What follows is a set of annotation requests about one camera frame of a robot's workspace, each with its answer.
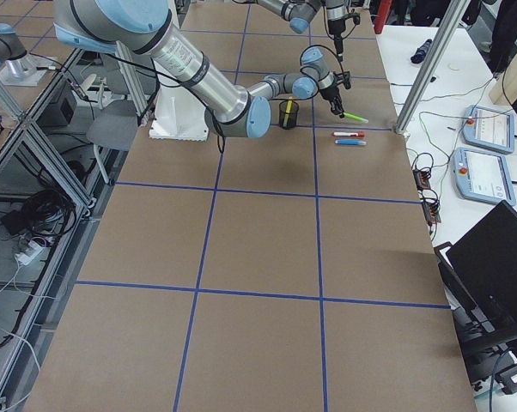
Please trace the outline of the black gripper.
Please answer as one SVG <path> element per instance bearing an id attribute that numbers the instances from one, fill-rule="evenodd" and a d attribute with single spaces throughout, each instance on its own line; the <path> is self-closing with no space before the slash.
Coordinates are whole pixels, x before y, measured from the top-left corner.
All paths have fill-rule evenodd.
<path id="1" fill-rule="evenodd" d="M 344 116 L 344 106 L 336 82 L 328 87 L 322 88 L 319 93 L 324 100 L 330 103 L 332 114 L 338 115 L 339 117 Z"/>
<path id="2" fill-rule="evenodd" d="M 327 30 L 331 38 L 334 39 L 336 52 L 338 53 L 338 61 L 344 61 L 343 51 L 343 33 L 346 30 L 346 19 L 327 19 Z"/>

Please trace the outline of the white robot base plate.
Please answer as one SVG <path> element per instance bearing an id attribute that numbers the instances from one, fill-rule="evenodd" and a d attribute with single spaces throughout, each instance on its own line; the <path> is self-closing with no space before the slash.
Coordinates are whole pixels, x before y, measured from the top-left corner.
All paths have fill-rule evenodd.
<path id="1" fill-rule="evenodd" d="M 156 140 L 205 142 L 209 128 L 205 107 L 185 88 L 161 86 L 149 137 Z"/>

